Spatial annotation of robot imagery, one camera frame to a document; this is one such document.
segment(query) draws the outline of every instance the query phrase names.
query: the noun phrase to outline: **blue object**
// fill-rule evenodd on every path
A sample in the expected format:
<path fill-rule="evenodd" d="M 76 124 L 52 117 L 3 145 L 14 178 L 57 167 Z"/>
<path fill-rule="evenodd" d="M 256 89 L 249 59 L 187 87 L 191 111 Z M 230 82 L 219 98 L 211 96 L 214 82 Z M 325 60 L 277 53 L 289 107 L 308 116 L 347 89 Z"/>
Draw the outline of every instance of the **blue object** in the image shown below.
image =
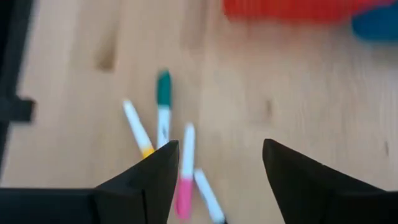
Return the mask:
<path fill-rule="evenodd" d="M 379 7 L 355 16 L 353 30 L 362 39 L 398 41 L 398 1 L 391 6 Z"/>

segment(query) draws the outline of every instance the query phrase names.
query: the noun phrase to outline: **wooden table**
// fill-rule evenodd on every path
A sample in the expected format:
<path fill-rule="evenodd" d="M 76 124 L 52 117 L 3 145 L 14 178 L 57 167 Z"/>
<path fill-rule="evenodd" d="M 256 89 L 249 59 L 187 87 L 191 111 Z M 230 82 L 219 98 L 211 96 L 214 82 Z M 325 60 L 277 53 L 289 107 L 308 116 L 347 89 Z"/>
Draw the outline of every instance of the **wooden table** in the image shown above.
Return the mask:
<path fill-rule="evenodd" d="M 230 223 L 283 223 L 261 159 L 275 139 L 386 190 L 398 189 L 398 47 L 349 25 L 230 22 L 219 1 L 41 0 L 2 186 L 93 187 L 141 159 L 121 102 L 152 142 L 155 80 L 173 75 L 172 138 L 197 127 L 202 167 Z M 197 191 L 192 223 L 211 223 Z M 169 223 L 178 223 L 170 211 Z"/>

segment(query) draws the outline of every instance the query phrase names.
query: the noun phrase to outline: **pink marker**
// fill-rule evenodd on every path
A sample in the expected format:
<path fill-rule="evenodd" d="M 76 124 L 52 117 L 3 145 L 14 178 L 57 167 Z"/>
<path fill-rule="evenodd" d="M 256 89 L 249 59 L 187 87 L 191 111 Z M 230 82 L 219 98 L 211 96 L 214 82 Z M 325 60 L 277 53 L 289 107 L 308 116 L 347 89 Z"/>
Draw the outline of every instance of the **pink marker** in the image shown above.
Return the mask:
<path fill-rule="evenodd" d="M 193 164 L 195 161 L 195 128 L 192 123 L 185 127 L 182 155 L 182 167 L 177 183 L 175 211 L 181 220 L 191 217 L 191 200 L 193 187 Z"/>

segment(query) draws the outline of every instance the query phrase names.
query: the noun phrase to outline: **pink cap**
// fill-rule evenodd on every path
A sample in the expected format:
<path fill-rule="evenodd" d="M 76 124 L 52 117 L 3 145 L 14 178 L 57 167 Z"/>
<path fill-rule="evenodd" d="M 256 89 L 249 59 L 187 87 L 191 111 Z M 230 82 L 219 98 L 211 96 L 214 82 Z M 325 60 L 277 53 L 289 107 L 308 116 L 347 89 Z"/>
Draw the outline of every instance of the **pink cap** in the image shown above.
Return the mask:
<path fill-rule="evenodd" d="M 175 211 L 181 220 L 191 218 L 193 180 L 179 178 L 175 200 Z"/>

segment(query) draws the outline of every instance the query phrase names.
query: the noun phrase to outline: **wooden surface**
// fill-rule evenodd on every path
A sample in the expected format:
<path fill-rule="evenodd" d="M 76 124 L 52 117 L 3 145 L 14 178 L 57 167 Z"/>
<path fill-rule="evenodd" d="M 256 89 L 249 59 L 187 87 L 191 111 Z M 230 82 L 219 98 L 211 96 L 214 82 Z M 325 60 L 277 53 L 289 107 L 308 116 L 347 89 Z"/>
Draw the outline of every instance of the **wooden surface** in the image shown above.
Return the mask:
<path fill-rule="evenodd" d="M 93 187 L 141 159 L 122 111 L 155 144 L 157 71 L 173 76 L 172 138 L 197 127 L 197 167 L 230 223 L 283 223 L 261 159 L 275 139 L 334 169 L 398 189 L 398 47 L 349 25 L 230 22 L 218 1 L 41 0 L 2 186 Z M 192 223 L 211 223 L 198 192 Z M 178 223 L 170 211 L 169 223 Z"/>

